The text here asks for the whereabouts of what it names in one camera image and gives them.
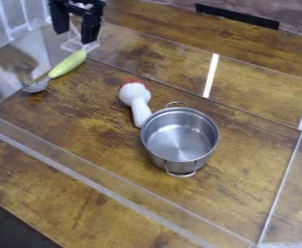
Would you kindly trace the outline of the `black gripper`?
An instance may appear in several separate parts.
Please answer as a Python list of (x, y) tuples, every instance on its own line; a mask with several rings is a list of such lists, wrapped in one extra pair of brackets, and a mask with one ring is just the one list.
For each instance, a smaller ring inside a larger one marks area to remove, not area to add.
[(58, 34), (69, 30), (69, 14), (82, 17), (81, 43), (93, 43), (98, 38), (106, 0), (48, 0), (53, 28)]

